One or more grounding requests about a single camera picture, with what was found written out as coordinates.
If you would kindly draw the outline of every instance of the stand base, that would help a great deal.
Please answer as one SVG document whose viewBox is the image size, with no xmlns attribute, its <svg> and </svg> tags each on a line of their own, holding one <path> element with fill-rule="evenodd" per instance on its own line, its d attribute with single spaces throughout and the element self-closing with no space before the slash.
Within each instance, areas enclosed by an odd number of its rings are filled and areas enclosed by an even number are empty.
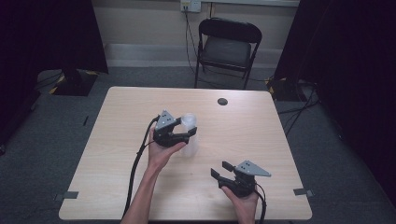
<svg viewBox="0 0 396 224">
<path fill-rule="evenodd" d="M 81 83 L 75 85 L 73 83 L 67 82 L 64 75 L 59 78 L 58 82 L 49 91 L 49 93 L 54 95 L 70 95 L 70 96 L 88 96 L 90 94 L 93 83 L 97 78 L 96 73 L 78 71 L 81 75 Z"/>
<path fill-rule="evenodd" d="M 306 102 L 306 97 L 298 85 L 290 85 L 286 80 L 270 80 L 265 84 L 274 101 Z"/>
</svg>

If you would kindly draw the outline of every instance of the gray carpet floor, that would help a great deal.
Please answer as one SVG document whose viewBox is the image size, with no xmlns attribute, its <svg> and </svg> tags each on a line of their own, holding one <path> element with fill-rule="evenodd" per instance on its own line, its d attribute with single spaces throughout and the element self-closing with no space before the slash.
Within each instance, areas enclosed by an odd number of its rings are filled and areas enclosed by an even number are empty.
<svg viewBox="0 0 396 224">
<path fill-rule="evenodd" d="M 263 80 L 274 69 L 255 68 L 248 90 L 267 91 Z M 56 75 L 43 72 L 39 80 Z M 0 157 L 0 224 L 118 223 L 62 221 L 57 194 L 67 191 L 93 124 L 112 86 L 193 88 L 189 67 L 110 67 L 96 79 L 88 96 L 48 94 L 56 77 L 40 82 L 35 110 L 7 142 Z M 202 75 L 199 88 L 240 89 L 240 77 Z M 308 96 L 310 88 L 304 88 Z M 300 108 L 304 102 L 275 102 L 278 111 Z M 294 113 L 279 115 L 285 131 Z M 364 162 L 340 140 L 331 116 L 322 105 L 306 109 L 287 136 L 306 189 L 313 216 L 293 223 L 396 223 L 396 212 Z M 266 221 L 266 223 L 289 223 Z"/>
</svg>

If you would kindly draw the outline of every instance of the person's right hand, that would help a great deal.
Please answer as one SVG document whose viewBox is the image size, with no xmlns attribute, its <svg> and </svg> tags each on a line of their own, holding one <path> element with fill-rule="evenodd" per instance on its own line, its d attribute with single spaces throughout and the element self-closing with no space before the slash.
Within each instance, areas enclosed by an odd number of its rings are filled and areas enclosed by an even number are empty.
<svg viewBox="0 0 396 224">
<path fill-rule="evenodd" d="M 252 192 L 247 197 L 238 198 L 229 188 L 223 186 L 221 189 L 233 203 L 233 208 L 235 209 L 239 224 L 254 224 L 259 195 Z"/>
</svg>

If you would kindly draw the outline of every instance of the baseboard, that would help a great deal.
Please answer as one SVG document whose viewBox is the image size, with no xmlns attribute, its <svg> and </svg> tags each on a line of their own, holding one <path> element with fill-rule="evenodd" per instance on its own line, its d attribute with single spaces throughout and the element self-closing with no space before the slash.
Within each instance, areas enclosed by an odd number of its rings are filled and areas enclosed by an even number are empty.
<svg viewBox="0 0 396 224">
<path fill-rule="evenodd" d="M 276 68 L 282 49 L 259 49 L 253 67 Z M 193 47 L 106 44 L 109 67 L 195 66 Z"/>
</svg>

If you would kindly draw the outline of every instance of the chair backrest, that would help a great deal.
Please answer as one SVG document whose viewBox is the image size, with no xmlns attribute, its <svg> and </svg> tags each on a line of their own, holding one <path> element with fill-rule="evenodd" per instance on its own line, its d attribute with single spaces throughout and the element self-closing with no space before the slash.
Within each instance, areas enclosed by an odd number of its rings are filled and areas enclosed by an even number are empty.
<svg viewBox="0 0 396 224">
<path fill-rule="evenodd" d="M 260 44 L 262 41 L 262 32 L 255 25 L 221 18 L 209 18 L 201 21 L 199 34 L 200 38 L 204 34 L 256 44 Z"/>
</svg>

